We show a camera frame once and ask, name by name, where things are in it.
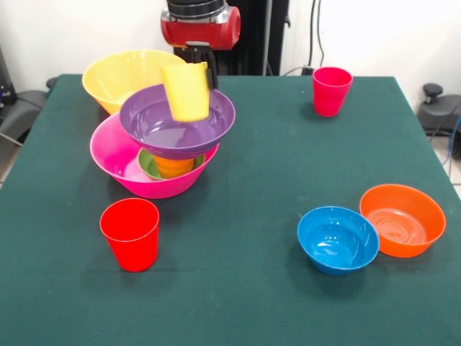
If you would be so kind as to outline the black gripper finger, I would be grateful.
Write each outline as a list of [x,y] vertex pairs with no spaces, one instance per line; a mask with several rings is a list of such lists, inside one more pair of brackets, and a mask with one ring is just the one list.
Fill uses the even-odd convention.
[[218,88],[218,73],[213,51],[206,47],[204,50],[204,57],[207,62],[207,80],[210,89]]
[[187,63],[201,63],[206,61],[205,46],[188,46],[186,49]]

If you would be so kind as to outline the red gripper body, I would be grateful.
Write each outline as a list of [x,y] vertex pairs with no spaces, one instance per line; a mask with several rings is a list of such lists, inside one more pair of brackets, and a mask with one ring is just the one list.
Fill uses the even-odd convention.
[[165,41],[175,48],[201,45],[212,50],[231,50],[240,36],[241,13],[238,7],[225,5],[208,18],[179,19],[164,9],[161,31]]

